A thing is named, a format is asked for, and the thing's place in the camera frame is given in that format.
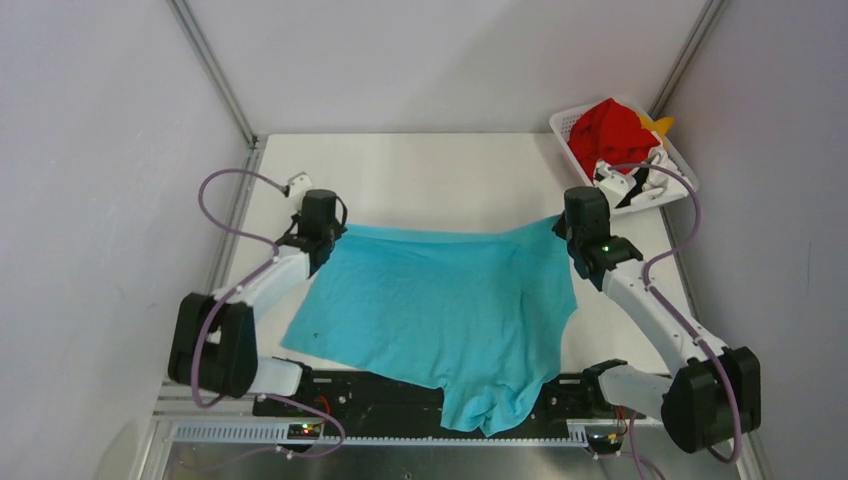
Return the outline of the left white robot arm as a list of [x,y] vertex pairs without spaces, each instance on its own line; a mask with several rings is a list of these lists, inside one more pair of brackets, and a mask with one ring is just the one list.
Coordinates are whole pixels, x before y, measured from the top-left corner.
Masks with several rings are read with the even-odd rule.
[[260,355],[257,324],[329,259],[346,220],[347,207],[335,192],[309,189],[259,273],[212,294],[186,295],[177,313],[168,377],[225,397],[277,395],[290,415],[308,413],[316,391],[301,380],[303,366]]

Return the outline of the teal t shirt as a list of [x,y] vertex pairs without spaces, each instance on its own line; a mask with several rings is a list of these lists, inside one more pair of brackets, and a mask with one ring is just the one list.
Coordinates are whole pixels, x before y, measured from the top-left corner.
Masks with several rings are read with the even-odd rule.
[[499,233],[353,225],[281,344],[441,390],[443,428],[486,436],[512,429],[560,373],[577,307],[554,223]]

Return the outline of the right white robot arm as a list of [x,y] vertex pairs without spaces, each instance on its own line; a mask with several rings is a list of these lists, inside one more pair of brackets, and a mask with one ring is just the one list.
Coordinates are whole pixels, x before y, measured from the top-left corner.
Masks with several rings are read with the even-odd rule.
[[620,360],[586,369],[580,394],[598,418],[619,406],[662,422],[687,453],[711,449],[760,428],[761,365],[748,347],[731,348],[662,296],[641,252],[614,236],[610,206],[595,187],[565,191],[553,232],[567,243],[579,277],[617,304],[646,335],[668,368],[666,377]]

